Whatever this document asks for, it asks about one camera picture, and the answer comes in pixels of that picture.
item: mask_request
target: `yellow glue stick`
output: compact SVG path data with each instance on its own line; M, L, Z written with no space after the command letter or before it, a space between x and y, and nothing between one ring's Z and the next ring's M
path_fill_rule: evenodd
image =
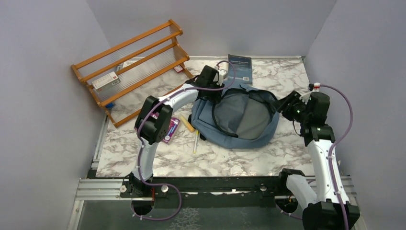
M184 116L180 115L180 120L188 128L190 132L194 132L193 126L188 122L188 120L186 120Z

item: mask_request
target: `book cover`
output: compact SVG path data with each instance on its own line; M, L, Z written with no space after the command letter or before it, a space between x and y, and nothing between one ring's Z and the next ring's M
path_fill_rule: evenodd
M228 55L228 61L236 68L236 82L252 85L252 62L250 57ZM234 77L233 68L228 65L228 80Z

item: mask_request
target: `marble table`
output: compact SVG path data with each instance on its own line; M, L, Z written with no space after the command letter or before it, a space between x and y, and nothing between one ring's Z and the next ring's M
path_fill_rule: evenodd
M214 66L219 59L190 60L188 70L197 75L204 65ZM273 92L277 98L291 91L307 91L309 80L301 59L253 59L253 87ZM160 86L151 85L149 94ZM174 113L188 117L192 104ZM139 140L134 130L135 119L115 128L109 122L102 145L97 177L126 176L135 166ZM260 149L224 149L199 140L193 154L195 134L181 125L169 145L160 143L155 155L154 176L264 176L278 175L282 168L302 170L314 175L310 155L292 122L282 116L271 142Z

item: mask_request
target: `gray wall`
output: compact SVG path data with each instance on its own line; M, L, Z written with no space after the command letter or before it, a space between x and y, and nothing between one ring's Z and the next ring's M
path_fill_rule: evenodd
M304 56L336 0L87 0L111 46L172 18L192 56Z
M304 62L311 81L342 89L354 108L353 128L337 155L371 230L406 226L405 12L404 0L337 0ZM325 91L338 136L348 108Z
M66 229L102 120L70 65L108 43L84 0L2 0L0 34L1 229Z

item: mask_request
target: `pink marker package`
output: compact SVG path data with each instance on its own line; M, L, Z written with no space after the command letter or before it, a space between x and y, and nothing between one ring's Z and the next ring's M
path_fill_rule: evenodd
M153 118L157 118L156 114L152 114L151 115ZM177 119L176 117L171 117L170 118L170 124L169 124L169 128L168 128L168 134L164 137L164 139L162 140L162 142L166 143L166 144L170 144L170 142L173 139L173 136L176 133L176 130L178 130L180 124L180 120Z

